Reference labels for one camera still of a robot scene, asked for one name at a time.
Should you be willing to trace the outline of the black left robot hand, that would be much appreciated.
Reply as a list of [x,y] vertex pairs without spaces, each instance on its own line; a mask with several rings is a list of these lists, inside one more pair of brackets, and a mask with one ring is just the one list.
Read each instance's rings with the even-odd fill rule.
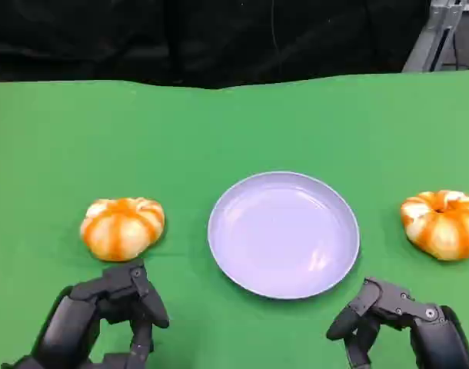
[[[90,353],[101,321],[130,324],[130,349],[105,354],[95,363]],[[101,277],[64,288],[42,325],[29,354],[3,368],[144,368],[154,350],[154,327],[165,329],[166,307],[148,280],[142,259],[103,270]]]

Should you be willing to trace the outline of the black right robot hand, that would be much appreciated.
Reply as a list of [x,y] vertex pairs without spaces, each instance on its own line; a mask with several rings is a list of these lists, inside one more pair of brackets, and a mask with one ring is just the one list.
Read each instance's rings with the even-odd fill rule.
[[352,368],[370,368],[368,355],[381,326],[410,330],[418,368],[469,368],[469,342],[451,307],[421,303],[408,289],[365,278],[358,294],[328,328],[326,338],[344,342]]

